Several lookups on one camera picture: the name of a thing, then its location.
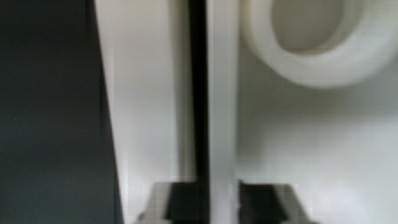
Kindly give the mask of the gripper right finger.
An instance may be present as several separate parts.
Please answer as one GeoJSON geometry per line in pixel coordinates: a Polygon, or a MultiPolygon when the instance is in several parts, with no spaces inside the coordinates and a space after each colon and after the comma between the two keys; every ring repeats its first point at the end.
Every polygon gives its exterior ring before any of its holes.
{"type": "Polygon", "coordinates": [[[312,224],[294,187],[241,183],[241,224],[312,224]]]}

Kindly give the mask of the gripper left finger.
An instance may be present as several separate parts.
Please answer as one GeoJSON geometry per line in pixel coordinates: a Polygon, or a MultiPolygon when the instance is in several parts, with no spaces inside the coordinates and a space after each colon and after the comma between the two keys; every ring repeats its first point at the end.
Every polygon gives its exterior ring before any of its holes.
{"type": "Polygon", "coordinates": [[[205,224],[203,198],[196,182],[157,183],[138,224],[205,224]]]}

